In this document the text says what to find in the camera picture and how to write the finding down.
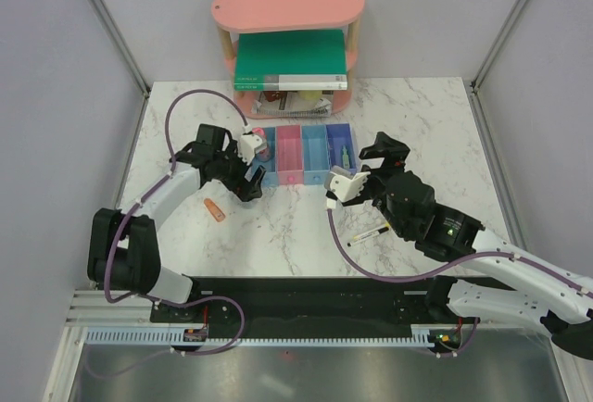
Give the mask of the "green correction pen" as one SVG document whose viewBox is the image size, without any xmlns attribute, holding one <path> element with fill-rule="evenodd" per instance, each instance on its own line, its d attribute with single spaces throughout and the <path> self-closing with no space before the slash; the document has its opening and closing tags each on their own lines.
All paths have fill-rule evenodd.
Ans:
<svg viewBox="0 0 593 402">
<path fill-rule="evenodd" d="M 349 153 L 347 150 L 347 146 L 343 145 L 341 148 L 341 158 L 342 158 L 342 167 L 346 170 L 350 168 L 350 160 L 349 160 Z"/>
</svg>

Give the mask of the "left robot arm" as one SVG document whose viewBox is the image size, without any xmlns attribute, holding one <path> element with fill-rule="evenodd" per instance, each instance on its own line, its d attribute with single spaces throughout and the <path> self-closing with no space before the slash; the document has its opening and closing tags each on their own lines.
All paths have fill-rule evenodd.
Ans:
<svg viewBox="0 0 593 402">
<path fill-rule="evenodd" d="M 256 154 L 267 148 L 264 135 L 245 132 L 234 139 L 225 128 L 202 124 L 194 141 L 170 159 L 168 170 L 122 209 L 99 209 L 92 222 L 87 276 L 106 290 L 116 288 L 171 303 L 183 321 L 203 311 L 191 278 L 164 267 L 158 230 L 177 207 L 206 183 L 217 181 L 240 201 L 262 197 L 265 169 L 250 171 Z"/>
</svg>

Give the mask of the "four-compartment pastel organizer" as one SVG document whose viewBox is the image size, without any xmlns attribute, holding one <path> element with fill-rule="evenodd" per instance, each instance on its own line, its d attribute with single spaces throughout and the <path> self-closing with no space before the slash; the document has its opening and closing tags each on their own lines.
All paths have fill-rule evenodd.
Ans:
<svg viewBox="0 0 593 402">
<path fill-rule="evenodd" d="M 272 159 L 253 161 L 266 169 L 262 187 L 322 185 L 333 166 L 342 167 L 341 148 L 347 146 L 351 172 L 357 170 L 354 134 L 347 123 L 285 125 L 262 128 L 272 149 Z"/>
</svg>

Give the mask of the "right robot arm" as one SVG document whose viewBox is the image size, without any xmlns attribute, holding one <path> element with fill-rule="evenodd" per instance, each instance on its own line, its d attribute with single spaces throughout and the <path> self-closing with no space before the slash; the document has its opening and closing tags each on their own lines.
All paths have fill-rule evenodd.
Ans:
<svg viewBox="0 0 593 402">
<path fill-rule="evenodd" d="M 325 183 L 327 207 L 371 202 L 395 234 L 439 268 L 430 280 L 426 315 L 499 320 L 548 336 L 574 356 L 592 358 L 592 280 L 556 267 L 503 240 L 460 210 L 438 203 L 435 190 L 405 161 L 407 145 L 378 132 L 362 159 L 381 159 L 377 168 L 353 173 L 331 168 Z"/>
</svg>

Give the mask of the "pink crayon bottle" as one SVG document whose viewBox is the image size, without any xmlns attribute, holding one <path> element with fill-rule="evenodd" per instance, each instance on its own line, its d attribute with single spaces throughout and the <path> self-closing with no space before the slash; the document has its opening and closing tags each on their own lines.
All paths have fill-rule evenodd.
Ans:
<svg viewBox="0 0 593 402">
<path fill-rule="evenodd" d="M 256 152 L 256 160 L 260 162 L 270 161 L 272 159 L 272 149 L 266 132 L 262 128 L 254 128 L 253 133 L 261 139 L 261 145 Z"/>
</svg>

